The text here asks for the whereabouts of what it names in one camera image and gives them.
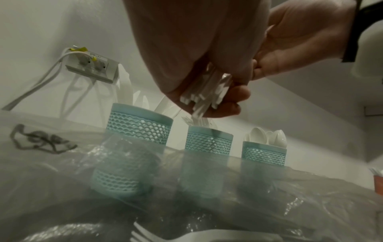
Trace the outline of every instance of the black wristband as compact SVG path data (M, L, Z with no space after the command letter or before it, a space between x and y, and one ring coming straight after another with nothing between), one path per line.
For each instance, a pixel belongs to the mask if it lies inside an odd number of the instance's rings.
M343 56L343 62L354 62L358 52L360 35L375 22L383 20L383 1L360 9L362 0L356 0L356 14L352 25L350 38Z

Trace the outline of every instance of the clear plastic bag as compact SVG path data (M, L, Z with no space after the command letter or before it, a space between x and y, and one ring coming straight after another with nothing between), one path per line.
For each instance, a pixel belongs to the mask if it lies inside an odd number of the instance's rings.
M381 241L381 196L288 167L10 112L0 112L0 158L2 241L129 241L135 221L164 239L234 229L284 241ZM116 193L99 186L96 170L138 186Z

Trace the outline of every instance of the electrical outlet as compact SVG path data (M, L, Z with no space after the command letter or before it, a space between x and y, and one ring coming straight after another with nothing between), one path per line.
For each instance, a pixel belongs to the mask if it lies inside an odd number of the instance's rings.
M97 60L84 61L81 55L69 55L65 64L67 69L82 76L114 83L118 77L118 62L90 51L87 51L87 53L96 57Z

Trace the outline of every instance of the plastic fork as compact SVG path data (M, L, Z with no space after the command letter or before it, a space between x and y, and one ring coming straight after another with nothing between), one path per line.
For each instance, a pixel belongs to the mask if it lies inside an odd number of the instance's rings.
M282 242L282 238L277 234L261 232L239 231L239 230L205 230L201 232L191 232L174 240L164 240L155 234L144 229L137 222L134 226L143 236L132 231L131 242L213 242L213 241L248 241L248 242Z

